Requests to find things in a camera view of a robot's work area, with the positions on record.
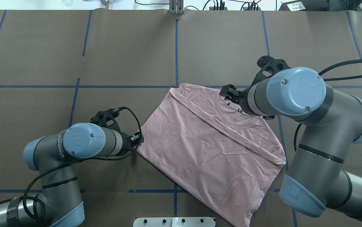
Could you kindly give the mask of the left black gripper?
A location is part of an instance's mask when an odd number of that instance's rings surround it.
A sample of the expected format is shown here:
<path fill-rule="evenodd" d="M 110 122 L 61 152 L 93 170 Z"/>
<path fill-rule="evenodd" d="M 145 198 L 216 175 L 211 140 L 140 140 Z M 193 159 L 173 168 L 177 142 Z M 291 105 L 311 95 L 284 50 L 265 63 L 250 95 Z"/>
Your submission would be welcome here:
<path fill-rule="evenodd" d="M 118 156 L 132 156 L 137 147 L 144 142 L 144 136 L 141 132 L 129 136 L 124 132 L 121 132 L 122 147 L 118 153 Z"/>

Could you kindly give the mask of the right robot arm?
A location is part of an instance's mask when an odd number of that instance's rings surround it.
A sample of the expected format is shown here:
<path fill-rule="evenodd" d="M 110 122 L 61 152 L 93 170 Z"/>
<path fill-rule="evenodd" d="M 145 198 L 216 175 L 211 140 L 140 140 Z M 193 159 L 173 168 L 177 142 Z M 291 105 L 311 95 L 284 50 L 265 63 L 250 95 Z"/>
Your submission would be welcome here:
<path fill-rule="evenodd" d="M 282 115 L 305 126 L 279 196 L 294 210 L 320 217 L 327 208 L 362 221 L 362 177 L 344 171 L 351 145 L 362 143 L 362 100 L 328 86 L 313 69 L 284 69 L 243 91 L 220 96 L 256 116 Z"/>

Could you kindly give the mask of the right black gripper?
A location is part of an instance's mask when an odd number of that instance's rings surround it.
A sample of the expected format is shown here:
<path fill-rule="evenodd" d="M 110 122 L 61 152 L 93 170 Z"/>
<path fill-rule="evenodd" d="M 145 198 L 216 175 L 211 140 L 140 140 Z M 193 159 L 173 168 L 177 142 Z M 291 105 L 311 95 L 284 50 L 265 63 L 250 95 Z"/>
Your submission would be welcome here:
<path fill-rule="evenodd" d="M 232 84 L 223 86 L 219 95 L 224 97 L 225 100 L 229 100 L 238 105 L 247 104 L 247 89 L 240 91 Z"/>

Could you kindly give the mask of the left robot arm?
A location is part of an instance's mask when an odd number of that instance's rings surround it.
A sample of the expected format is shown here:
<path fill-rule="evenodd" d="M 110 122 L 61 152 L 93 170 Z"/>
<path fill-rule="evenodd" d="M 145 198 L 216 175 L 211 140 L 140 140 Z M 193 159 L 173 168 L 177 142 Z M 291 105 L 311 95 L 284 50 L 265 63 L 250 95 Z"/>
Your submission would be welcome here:
<path fill-rule="evenodd" d="M 31 141 L 25 164 L 38 171 L 22 196 L 0 202 L 0 227 L 78 227 L 85 220 L 75 165 L 86 160 L 121 160 L 143 142 L 118 128 L 77 123 L 52 136 Z"/>

